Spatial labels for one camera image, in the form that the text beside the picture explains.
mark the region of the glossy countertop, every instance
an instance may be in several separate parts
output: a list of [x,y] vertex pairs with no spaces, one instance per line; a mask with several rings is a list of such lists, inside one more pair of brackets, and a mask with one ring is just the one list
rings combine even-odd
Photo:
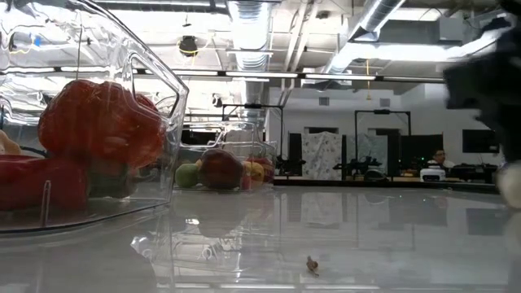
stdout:
[[451,190],[178,191],[166,208],[2,236],[0,293],[520,292],[517,216]]

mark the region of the fluorescent light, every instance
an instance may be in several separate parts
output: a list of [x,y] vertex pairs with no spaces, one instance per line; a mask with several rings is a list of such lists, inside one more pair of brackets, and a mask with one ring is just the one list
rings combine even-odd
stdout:
[[269,78],[257,78],[257,77],[234,77],[233,81],[256,81],[256,82],[268,82]]
[[274,52],[270,50],[226,49],[226,54],[258,54],[271,56]]
[[107,72],[109,71],[109,67],[101,67],[101,66],[80,66],[73,67],[73,66],[64,66],[62,67],[62,71],[64,72]]
[[2,73],[33,73],[33,72],[54,72],[54,68],[7,68]]
[[385,81],[444,83],[444,79],[439,77],[383,77],[383,79]]
[[217,71],[208,70],[173,70],[173,73],[179,76],[198,76],[198,77],[215,77]]
[[[129,1],[129,0],[97,0],[94,1],[95,3],[101,3],[101,4],[136,4],[135,1]],[[183,2],[183,1],[139,1],[139,4],[148,4],[148,5],[154,5],[154,4],[161,4],[161,5],[178,5],[178,6],[198,6],[198,7],[210,7],[209,4],[200,3],[200,2]]]
[[374,81],[376,77],[348,74],[306,74],[308,79],[342,80],[342,81]]
[[297,73],[291,72],[226,72],[228,77],[277,77],[277,78],[296,78]]

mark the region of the yellow fruit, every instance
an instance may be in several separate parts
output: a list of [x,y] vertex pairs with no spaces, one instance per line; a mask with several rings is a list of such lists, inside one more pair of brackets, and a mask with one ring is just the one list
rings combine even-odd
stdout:
[[264,181],[264,168],[259,163],[243,162],[245,174],[252,179],[252,188],[259,187]]

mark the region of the clear plastic container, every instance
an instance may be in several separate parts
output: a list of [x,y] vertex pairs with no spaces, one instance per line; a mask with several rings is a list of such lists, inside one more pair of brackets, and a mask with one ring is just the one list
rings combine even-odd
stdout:
[[0,2],[0,232],[169,202],[186,86],[93,2],[8,3]]
[[255,124],[185,123],[185,130],[214,133],[215,140],[182,144],[175,172],[178,189],[245,191],[273,185],[275,148],[259,141]]

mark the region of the black equipment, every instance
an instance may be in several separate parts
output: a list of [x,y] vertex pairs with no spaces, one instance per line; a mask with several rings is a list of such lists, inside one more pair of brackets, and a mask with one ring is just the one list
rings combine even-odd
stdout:
[[[518,17],[521,4],[499,1]],[[448,109],[479,109],[477,120],[495,131],[507,162],[521,160],[521,25],[519,21],[496,41],[493,53],[476,57],[444,71],[449,90]]]
[[499,142],[492,130],[463,130],[464,153],[499,153]]

